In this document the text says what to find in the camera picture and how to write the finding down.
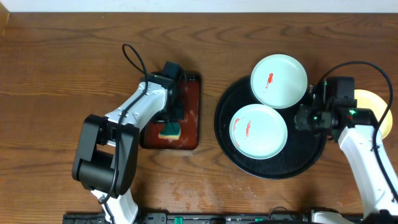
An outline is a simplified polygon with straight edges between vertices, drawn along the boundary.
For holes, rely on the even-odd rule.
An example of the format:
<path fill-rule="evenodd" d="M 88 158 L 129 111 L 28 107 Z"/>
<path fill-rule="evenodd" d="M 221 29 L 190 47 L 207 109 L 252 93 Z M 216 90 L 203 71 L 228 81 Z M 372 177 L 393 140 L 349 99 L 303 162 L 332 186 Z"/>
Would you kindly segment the yellow plate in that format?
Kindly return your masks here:
<path fill-rule="evenodd" d="M 375 114 L 378 121 L 380 121 L 385 109 L 387 108 L 387 103 L 377 94 L 367 91 L 367 90 L 355 90 L 354 98 L 357 100 L 357 107 L 370 109 Z M 390 133 L 393 125 L 393 117 L 391 111 L 388 111 L 386 117 L 381 123 L 379 128 L 382 138 L 386 138 Z"/>

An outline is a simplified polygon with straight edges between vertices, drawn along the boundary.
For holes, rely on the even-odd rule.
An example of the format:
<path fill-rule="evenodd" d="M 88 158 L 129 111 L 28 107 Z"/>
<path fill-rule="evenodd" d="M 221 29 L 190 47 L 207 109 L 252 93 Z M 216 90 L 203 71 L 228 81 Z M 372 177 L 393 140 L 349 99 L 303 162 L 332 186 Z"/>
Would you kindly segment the green yellow sponge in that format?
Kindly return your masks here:
<path fill-rule="evenodd" d="M 165 123 L 158 137 L 161 139 L 177 140 L 181 135 L 181 127 L 178 122 Z"/>

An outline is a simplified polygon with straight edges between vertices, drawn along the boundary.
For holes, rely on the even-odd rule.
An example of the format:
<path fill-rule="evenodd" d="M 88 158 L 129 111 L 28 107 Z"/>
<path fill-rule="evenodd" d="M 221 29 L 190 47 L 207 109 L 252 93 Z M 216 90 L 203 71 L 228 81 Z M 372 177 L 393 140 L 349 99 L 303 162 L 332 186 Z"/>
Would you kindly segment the mint plate small red stain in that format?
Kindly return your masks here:
<path fill-rule="evenodd" d="M 260 60 L 254 67 L 250 86 L 262 104 L 284 109 L 297 104 L 308 85 L 307 73 L 295 58 L 274 54 Z"/>

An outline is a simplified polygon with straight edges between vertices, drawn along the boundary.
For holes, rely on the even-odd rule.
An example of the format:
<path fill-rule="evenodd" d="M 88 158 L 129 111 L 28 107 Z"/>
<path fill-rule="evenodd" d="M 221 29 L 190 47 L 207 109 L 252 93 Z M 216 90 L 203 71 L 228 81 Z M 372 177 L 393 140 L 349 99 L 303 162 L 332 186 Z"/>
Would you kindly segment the mint plate long red stain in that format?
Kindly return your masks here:
<path fill-rule="evenodd" d="M 229 124 L 229 137 L 241 154 L 263 160 L 276 156 L 284 148 L 288 130 L 275 109 L 251 104 L 235 112 Z"/>

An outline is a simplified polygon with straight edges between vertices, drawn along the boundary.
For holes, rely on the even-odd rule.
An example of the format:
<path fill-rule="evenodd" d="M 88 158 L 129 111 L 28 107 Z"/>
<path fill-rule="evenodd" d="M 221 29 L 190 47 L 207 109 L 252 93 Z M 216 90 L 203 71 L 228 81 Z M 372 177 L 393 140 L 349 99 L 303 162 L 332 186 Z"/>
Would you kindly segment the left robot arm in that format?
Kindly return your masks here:
<path fill-rule="evenodd" d="M 187 86 L 184 71 L 146 74 L 136 92 L 105 116 L 83 122 L 72 177 L 98 199 L 108 223 L 133 223 L 139 213 L 129 190 L 137 167 L 140 132 L 151 121 L 163 124 L 161 139 L 178 139 Z"/>

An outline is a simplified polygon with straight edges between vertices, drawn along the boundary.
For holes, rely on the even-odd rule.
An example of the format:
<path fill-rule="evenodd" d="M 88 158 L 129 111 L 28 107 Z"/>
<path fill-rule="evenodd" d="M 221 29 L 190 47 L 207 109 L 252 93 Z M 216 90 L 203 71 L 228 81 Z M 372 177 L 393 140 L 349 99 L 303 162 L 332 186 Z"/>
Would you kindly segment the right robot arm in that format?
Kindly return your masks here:
<path fill-rule="evenodd" d="M 364 223 L 397 223 L 397 174 L 384 149 L 392 127 L 387 103 L 367 90 L 319 96 L 300 105 L 298 130 L 325 132 L 346 156 L 358 186 Z"/>

